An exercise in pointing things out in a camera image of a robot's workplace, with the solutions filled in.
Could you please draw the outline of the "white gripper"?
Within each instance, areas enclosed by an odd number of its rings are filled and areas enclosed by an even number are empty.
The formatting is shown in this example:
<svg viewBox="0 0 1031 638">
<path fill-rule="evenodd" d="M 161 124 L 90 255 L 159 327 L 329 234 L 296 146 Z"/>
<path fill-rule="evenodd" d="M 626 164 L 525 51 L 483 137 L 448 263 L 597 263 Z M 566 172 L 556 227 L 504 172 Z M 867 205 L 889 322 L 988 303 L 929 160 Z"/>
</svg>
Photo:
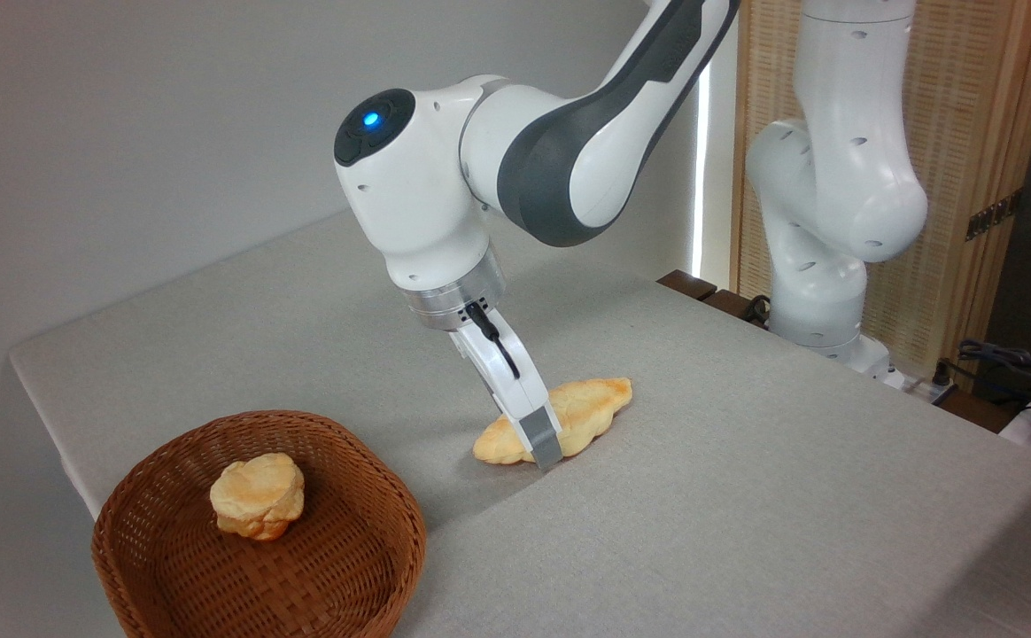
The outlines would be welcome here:
<svg viewBox="0 0 1031 638">
<path fill-rule="evenodd" d="M 500 411 L 518 419 L 516 429 L 529 444 L 540 470 L 563 459 L 561 427 L 548 404 L 547 387 L 510 324 L 495 308 L 466 306 L 451 339 L 476 367 Z"/>
</svg>

